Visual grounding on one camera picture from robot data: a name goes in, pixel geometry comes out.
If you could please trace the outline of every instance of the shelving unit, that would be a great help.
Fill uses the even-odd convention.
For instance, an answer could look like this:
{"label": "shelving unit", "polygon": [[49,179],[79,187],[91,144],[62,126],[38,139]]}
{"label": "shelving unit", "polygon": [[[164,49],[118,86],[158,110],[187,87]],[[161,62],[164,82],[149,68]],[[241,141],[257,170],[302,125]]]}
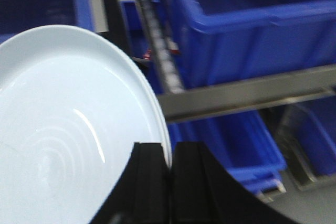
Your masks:
{"label": "shelving unit", "polygon": [[[153,60],[156,63],[160,81],[165,89],[165,94],[159,95],[158,100],[167,122],[182,122],[247,110],[259,110],[336,95],[333,89],[336,86],[336,65],[185,90],[179,78],[179,72],[169,55],[164,41],[164,31],[160,30],[157,20],[156,22],[150,22],[155,16],[151,8],[151,0],[137,1],[140,7],[139,10],[141,10],[139,13],[142,14],[146,36],[154,51]],[[120,13],[117,2],[117,0],[104,0],[107,17],[115,12]],[[112,38],[113,35],[111,34],[120,36],[118,30],[123,26],[121,20],[119,20],[118,26],[120,27],[118,29],[113,29],[110,27],[112,23],[108,23],[110,32],[108,35],[105,34],[105,36],[107,38]],[[129,51],[129,48],[127,49],[129,46],[125,44],[126,38],[122,41],[123,43],[118,46],[124,51]],[[281,185],[277,190],[260,195],[260,199],[270,202],[273,201],[275,196],[281,195],[275,202],[270,203],[270,206],[275,207],[284,214],[297,212],[299,221],[304,221],[305,216],[308,216],[310,220],[317,221],[318,217],[314,217],[312,214],[312,207],[316,203],[321,203],[323,197],[328,197],[328,202],[336,204],[333,199],[333,195],[336,195],[336,187],[334,185],[329,186],[329,188],[324,187],[319,189],[321,191],[316,189],[320,186],[331,185],[336,179],[334,176],[326,177],[313,174],[300,148],[293,144],[296,143],[295,140],[291,141],[290,138],[291,136],[284,129],[283,124],[280,124],[275,133],[275,139],[287,158],[289,171],[294,175],[294,181],[297,182],[300,189],[309,189],[310,191],[301,194],[293,187],[292,179],[289,178],[291,175],[283,173],[285,186]],[[282,195],[286,192],[285,188],[289,188],[289,193]],[[295,202],[297,200],[308,200],[310,202],[303,204],[305,208],[297,207],[295,210],[286,207],[286,200]],[[325,215],[322,220],[323,223],[333,223],[331,210],[334,204],[330,205],[324,210],[321,209]]]}

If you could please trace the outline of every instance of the blue storage crate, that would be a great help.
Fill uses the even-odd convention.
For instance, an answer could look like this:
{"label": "blue storage crate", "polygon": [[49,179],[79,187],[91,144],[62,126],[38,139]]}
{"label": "blue storage crate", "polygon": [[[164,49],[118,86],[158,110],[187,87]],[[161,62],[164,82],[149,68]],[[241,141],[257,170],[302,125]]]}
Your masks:
{"label": "blue storage crate", "polygon": [[276,187],[286,168],[257,111],[170,124],[172,148],[181,141],[203,141],[224,168],[251,191]]}
{"label": "blue storage crate", "polygon": [[336,0],[164,0],[191,87],[335,63]]}
{"label": "blue storage crate", "polygon": [[0,0],[0,42],[27,29],[51,24],[93,30],[89,0]]}
{"label": "blue storage crate", "polygon": [[291,108],[293,134],[320,175],[336,173],[336,98],[299,103]]}

